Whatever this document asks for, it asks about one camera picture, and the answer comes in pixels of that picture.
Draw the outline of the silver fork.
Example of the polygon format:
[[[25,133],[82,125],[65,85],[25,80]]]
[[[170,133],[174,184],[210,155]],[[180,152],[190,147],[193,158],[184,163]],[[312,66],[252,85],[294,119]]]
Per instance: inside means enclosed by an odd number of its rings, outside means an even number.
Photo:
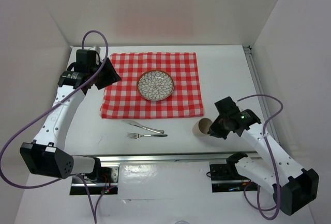
[[[163,137],[167,137],[167,136],[168,136],[167,134],[142,135],[142,134],[139,134],[139,133],[127,133],[127,137],[131,138],[131,139],[139,139],[139,138],[145,138],[145,137],[160,137],[160,138],[163,138]]]

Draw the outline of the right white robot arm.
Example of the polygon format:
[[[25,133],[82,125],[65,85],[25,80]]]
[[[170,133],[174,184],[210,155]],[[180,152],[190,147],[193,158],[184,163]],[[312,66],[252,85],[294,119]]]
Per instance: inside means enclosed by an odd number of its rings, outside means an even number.
[[[218,117],[208,129],[215,138],[226,139],[232,132],[247,142],[270,166],[267,169],[254,162],[246,153],[237,152],[226,159],[226,174],[230,178],[247,178],[268,191],[276,204],[275,213],[291,216],[316,199],[319,175],[306,170],[294,160],[266,130],[268,118],[261,122],[250,109],[241,110],[231,97],[215,103]]]

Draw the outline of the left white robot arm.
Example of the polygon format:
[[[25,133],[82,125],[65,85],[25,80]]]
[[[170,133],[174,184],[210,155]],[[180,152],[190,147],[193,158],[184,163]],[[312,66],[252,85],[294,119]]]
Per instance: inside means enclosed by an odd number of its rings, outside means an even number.
[[[60,75],[53,109],[32,142],[20,147],[30,173],[61,179],[83,174],[90,182],[101,178],[98,158],[64,151],[67,132],[87,91],[92,86],[103,89],[121,80],[110,60],[100,59],[99,51],[99,48],[78,49],[76,61]]]

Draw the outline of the patterned ceramic plate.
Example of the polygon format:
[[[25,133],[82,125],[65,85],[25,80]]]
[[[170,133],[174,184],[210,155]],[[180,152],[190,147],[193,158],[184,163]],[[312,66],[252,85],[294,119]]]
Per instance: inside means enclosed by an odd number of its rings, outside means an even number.
[[[138,93],[146,100],[161,101],[174,91],[174,80],[163,70],[150,70],[140,75],[137,80]]]

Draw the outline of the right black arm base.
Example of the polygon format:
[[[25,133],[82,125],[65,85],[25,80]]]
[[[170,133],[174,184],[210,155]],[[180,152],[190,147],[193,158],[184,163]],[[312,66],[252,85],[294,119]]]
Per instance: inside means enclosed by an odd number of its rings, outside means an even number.
[[[239,175],[235,164],[239,158],[236,154],[228,157],[225,163],[210,164],[209,171],[206,176],[210,178],[212,184],[212,192],[239,192],[251,183],[251,180]]]

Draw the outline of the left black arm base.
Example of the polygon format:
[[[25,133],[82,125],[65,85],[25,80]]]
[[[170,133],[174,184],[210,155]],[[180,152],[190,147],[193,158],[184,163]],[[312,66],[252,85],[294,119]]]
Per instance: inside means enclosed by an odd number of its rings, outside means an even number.
[[[118,194],[118,173],[119,166],[101,167],[97,174],[82,174],[82,178],[74,176],[71,181],[71,196],[87,195],[116,195]]]

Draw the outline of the red white checkered cloth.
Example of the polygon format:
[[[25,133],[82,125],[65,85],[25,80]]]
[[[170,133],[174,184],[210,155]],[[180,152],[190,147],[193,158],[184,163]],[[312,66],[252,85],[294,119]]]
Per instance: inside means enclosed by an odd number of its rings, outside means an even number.
[[[102,118],[156,119],[203,116],[197,56],[189,52],[114,53],[110,61],[121,81],[104,90]],[[149,101],[138,92],[139,77],[151,70],[167,72],[174,91],[162,101]]]

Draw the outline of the beige paper cup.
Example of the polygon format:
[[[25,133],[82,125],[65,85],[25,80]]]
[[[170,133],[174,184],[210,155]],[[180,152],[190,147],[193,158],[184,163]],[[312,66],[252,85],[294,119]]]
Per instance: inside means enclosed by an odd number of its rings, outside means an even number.
[[[211,127],[213,121],[209,118],[202,118],[195,123],[192,128],[192,132],[196,137],[206,137],[209,136],[209,128]]]

